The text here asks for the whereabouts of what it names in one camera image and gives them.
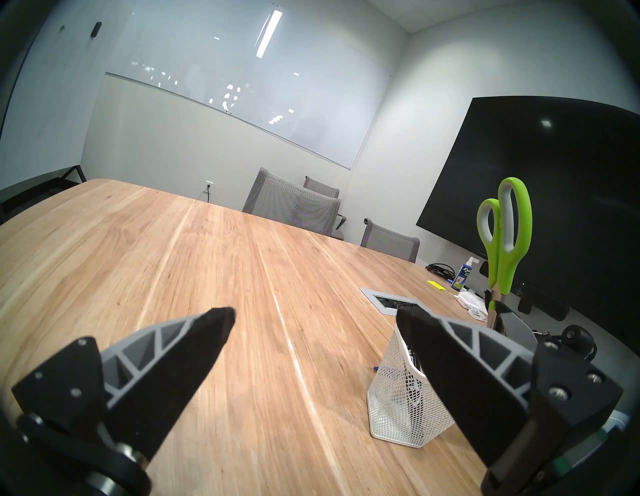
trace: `television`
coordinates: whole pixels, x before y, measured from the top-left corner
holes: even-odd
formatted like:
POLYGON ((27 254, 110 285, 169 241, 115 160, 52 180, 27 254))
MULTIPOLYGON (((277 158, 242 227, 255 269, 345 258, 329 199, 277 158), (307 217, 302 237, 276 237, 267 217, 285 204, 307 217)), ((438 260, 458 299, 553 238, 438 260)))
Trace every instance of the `television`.
POLYGON ((417 225, 486 258, 476 214, 506 177, 524 182, 533 212, 512 291, 532 285, 639 354, 640 115, 567 98, 474 98, 417 225))

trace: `conference table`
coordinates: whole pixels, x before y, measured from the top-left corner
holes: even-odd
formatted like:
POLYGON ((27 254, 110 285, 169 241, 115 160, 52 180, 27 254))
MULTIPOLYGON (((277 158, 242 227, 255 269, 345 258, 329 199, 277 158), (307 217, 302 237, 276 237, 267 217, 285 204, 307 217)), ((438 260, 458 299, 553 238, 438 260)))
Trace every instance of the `conference table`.
POLYGON ((369 432, 366 392, 394 317, 360 288, 472 321, 424 267, 106 179, 0 226, 0 259, 11 420, 11 386, 80 336, 104 349, 153 323, 236 309, 218 361, 149 465, 153 494, 479 494, 486 468, 455 424, 420 449, 369 432))

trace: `glass whiteboard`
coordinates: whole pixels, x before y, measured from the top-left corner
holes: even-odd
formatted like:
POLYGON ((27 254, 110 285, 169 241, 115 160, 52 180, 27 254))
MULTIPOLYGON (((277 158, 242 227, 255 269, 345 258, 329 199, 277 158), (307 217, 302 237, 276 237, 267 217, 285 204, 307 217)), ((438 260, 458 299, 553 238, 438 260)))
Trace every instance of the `glass whiteboard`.
POLYGON ((390 74, 338 33, 264 0, 139 0, 132 10, 108 72, 352 167, 390 74))

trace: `mesh pencil holder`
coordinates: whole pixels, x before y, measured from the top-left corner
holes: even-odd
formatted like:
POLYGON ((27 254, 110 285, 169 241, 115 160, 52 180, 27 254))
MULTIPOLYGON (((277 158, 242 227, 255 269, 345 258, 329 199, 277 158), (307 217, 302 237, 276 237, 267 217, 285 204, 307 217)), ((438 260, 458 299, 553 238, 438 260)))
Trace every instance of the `mesh pencil holder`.
POLYGON ((453 424, 425 375, 413 364, 396 327, 367 391, 374 438, 420 448, 453 424))

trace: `mesh chair back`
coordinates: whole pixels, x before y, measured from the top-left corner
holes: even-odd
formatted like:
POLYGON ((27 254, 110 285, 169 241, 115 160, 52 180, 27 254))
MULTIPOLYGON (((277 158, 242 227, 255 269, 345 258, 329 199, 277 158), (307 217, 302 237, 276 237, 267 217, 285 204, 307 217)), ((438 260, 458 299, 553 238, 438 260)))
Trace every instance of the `mesh chair back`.
POLYGON ((315 191, 316 193, 320 193, 324 196, 330 196, 332 198, 337 198, 340 194, 340 190, 338 188, 327 186, 322 182, 311 179, 309 176, 305 176, 304 188, 310 189, 311 191, 315 191))
POLYGON ((367 228, 364 230, 360 246, 415 263, 420 247, 418 238, 385 229, 370 219, 364 219, 364 223, 367 228))
POLYGON ((331 236, 340 200, 302 188, 260 168, 243 212, 331 236))

